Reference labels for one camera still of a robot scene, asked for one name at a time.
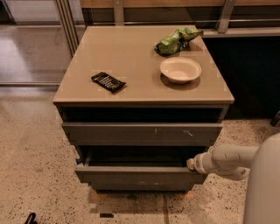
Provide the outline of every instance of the floor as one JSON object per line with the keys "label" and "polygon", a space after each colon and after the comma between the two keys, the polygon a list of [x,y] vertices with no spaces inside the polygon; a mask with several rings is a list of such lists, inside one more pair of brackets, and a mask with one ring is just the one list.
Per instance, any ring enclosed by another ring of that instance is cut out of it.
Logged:
{"label": "floor", "polygon": [[[60,28],[52,27],[0,27],[1,80],[61,79],[70,58],[59,33]],[[24,223],[29,212],[36,213],[41,224],[242,223],[246,179],[231,181],[211,174],[188,194],[104,195],[81,184],[74,173],[78,155],[53,106],[55,91],[0,88],[0,223]],[[270,120],[223,124],[215,145],[259,145],[280,131],[270,126]]]}

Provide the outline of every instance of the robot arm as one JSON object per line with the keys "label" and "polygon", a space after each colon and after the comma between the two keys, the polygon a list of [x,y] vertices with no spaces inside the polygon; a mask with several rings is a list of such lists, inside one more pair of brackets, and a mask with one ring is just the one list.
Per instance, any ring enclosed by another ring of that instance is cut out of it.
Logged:
{"label": "robot arm", "polygon": [[258,147],[241,147],[222,144],[212,153],[198,154],[187,160],[187,167],[199,173],[215,173],[226,179],[240,180],[249,175]]}

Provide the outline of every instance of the wooden beam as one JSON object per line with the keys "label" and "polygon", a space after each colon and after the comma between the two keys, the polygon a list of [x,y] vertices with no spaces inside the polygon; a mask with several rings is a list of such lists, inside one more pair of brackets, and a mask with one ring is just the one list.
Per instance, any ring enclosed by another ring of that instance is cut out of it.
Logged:
{"label": "wooden beam", "polygon": [[[123,0],[124,8],[223,6],[225,0]],[[114,8],[113,0],[80,0],[81,8]],[[280,5],[279,0],[236,0],[235,6]]]}

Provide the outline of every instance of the closed drawer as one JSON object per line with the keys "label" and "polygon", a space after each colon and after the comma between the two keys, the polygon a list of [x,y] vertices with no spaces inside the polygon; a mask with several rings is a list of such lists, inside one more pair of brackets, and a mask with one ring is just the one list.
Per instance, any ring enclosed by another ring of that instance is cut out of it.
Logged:
{"label": "closed drawer", "polygon": [[81,183],[98,191],[189,191],[206,178],[186,167],[77,166]]}
{"label": "closed drawer", "polygon": [[73,145],[211,146],[220,123],[98,123],[64,122]]}

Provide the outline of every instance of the green chip bag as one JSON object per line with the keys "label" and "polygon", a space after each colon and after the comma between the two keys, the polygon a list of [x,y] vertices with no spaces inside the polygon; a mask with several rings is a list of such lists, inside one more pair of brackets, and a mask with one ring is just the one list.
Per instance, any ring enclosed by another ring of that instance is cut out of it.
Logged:
{"label": "green chip bag", "polygon": [[160,40],[157,45],[155,45],[155,51],[159,54],[178,53],[187,46],[188,42],[202,35],[203,31],[178,28],[174,33]]}

